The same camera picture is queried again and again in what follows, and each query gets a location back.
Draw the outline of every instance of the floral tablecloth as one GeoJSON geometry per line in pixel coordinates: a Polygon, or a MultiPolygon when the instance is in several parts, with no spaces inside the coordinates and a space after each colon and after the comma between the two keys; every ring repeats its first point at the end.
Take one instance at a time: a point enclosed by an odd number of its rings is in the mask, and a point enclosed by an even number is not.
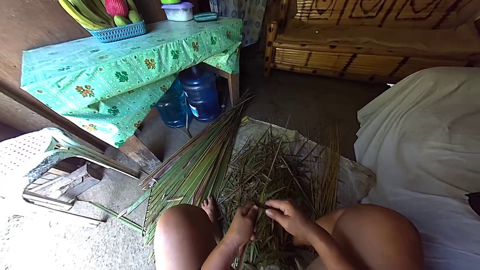
{"type": "Polygon", "coordinates": [[[205,62],[239,72],[242,22],[162,21],[148,34],[93,37],[24,51],[21,88],[101,140],[120,147],[178,72],[205,62]]]}

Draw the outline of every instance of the blue basket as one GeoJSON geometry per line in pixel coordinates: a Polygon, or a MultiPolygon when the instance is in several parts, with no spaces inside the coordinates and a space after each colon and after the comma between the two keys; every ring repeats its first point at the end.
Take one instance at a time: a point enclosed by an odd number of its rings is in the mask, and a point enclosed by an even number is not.
{"type": "Polygon", "coordinates": [[[102,43],[119,41],[122,39],[141,36],[147,33],[145,21],[105,28],[101,30],[88,31],[92,34],[92,36],[96,37],[102,43]]]}

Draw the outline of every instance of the plastic lid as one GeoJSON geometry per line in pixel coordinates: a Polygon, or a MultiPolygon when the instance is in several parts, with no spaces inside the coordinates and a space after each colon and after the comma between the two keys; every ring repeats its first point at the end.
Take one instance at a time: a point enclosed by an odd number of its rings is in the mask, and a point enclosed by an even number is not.
{"type": "Polygon", "coordinates": [[[179,9],[190,9],[193,7],[193,4],[190,3],[190,2],[182,2],[182,3],[179,3],[179,4],[168,4],[168,5],[162,5],[162,9],[164,10],[170,10],[170,9],[175,9],[175,10],[179,10],[179,9]]]}

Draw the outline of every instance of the knee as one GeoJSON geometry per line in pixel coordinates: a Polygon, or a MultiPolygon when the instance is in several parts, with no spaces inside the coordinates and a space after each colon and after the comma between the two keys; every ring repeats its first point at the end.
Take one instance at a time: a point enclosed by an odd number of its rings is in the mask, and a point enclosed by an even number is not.
{"type": "Polygon", "coordinates": [[[203,219],[209,220],[205,211],[200,207],[191,204],[179,204],[162,213],[158,218],[157,228],[188,226],[189,224],[195,224],[195,222],[202,222],[203,219]]]}
{"type": "Polygon", "coordinates": [[[371,223],[373,226],[381,226],[383,228],[396,228],[414,234],[418,234],[417,228],[410,220],[395,210],[373,205],[373,204],[357,204],[349,208],[344,216],[356,216],[358,220],[371,223]]]}

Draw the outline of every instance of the red fruit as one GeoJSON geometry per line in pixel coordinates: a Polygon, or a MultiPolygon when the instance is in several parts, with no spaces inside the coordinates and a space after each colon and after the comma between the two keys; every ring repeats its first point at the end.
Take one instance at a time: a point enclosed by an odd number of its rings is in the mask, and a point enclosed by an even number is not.
{"type": "Polygon", "coordinates": [[[128,18],[128,5],[125,0],[105,0],[105,9],[111,16],[120,15],[128,18]]]}

